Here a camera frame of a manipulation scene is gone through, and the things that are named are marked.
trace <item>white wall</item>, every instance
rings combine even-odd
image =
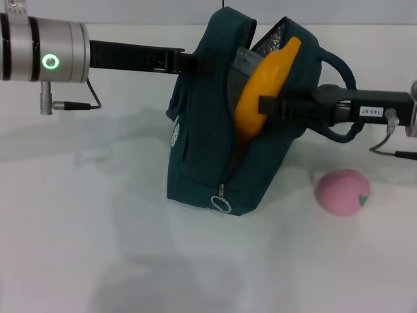
[[[267,24],[283,16],[306,24],[417,24],[413,0],[226,0],[226,4]]]
[[[361,88],[408,91],[416,77],[417,27],[308,28]],[[192,52],[204,27],[89,31]],[[308,132],[255,212],[222,215],[165,198],[175,78],[91,70],[104,107],[51,117],[38,114],[37,83],[0,83],[1,313],[415,312],[417,166],[368,153],[383,126],[347,145]],[[322,82],[341,80],[324,67]],[[85,85],[53,93],[93,100]],[[390,147],[417,146],[399,129]],[[314,180],[338,168],[371,181],[352,218],[313,197]]]
[[[26,3],[30,16],[118,24],[204,24],[222,7],[221,0],[26,0]]]

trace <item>bag handle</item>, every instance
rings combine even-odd
[[[323,62],[328,63],[332,67],[334,67],[340,74],[340,76],[343,78],[343,81],[346,84],[347,89],[355,89],[356,90],[356,80],[353,76],[352,70],[349,68],[349,66],[344,62],[344,60],[340,59],[338,56],[334,55],[333,53],[330,53],[323,48],[319,49],[319,59]],[[333,140],[334,142],[338,143],[348,143],[351,140],[353,140],[356,135],[361,132],[363,129],[363,124],[360,122],[353,123],[350,131],[348,131],[347,134],[341,135],[335,133],[333,130],[331,130],[328,127],[321,127],[317,125],[308,125],[308,128],[311,130],[319,133],[320,135],[323,135],[324,137],[327,137],[330,140]]]

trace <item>white table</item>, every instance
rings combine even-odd
[[[408,91],[417,77],[417,27],[308,28],[362,89]],[[192,52],[204,27],[89,31]],[[329,67],[322,77],[341,84]],[[253,213],[196,209],[165,198],[175,79],[91,70],[102,110],[51,117],[38,114],[38,84],[0,83],[1,313],[417,310],[417,163],[368,153],[384,127],[347,145],[306,133]],[[53,84],[53,94],[93,100],[85,85]],[[388,147],[417,141],[399,128]],[[369,205],[351,218],[329,215],[313,196],[314,182],[340,168],[371,181]]]

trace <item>cable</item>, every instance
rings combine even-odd
[[[97,102],[97,105],[96,106],[91,106],[91,109],[92,110],[100,109],[102,107],[102,103],[100,102],[100,99],[98,98],[96,92],[94,91],[94,88],[92,87],[89,78],[87,78],[87,85],[89,86],[89,89],[90,89],[91,93],[93,94],[94,99],[96,99],[96,102]]]
[[[374,153],[377,153],[378,155],[388,155],[389,157],[394,157],[395,156],[395,153],[378,151],[378,149],[381,148],[390,139],[390,137],[391,137],[391,135],[390,134],[387,134],[385,136],[385,138],[384,138],[383,141],[381,141],[376,146],[374,146],[371,149],[369,149],[369,151],[374,152]]]

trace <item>green backpack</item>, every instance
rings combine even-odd
[[[245,84],[232,73],[231,64],[239,47],[250,47],[255,28],[255,20],[232,8],[217,11],[194,52],[214,61],[214,74],[178,77],[167,110],[167,116],[175,122],[167,182],[171,200],[243,215],[259,205],[292,142],[306,128],[340,143],[351,141],[362,130],[361,125],[354,124],[348,134],[339,135],[319,125],[267,119],[260,135],[231,170],[235,151],[231,102],[236,101]],[[288,18],[276,24],[252,51],[264,57],[284,47],[291,37],[302,44],[281,93],[317,88],[322,61],[341,74],[347,88],[356,89],[345,62],[322,49],[309,31]]]

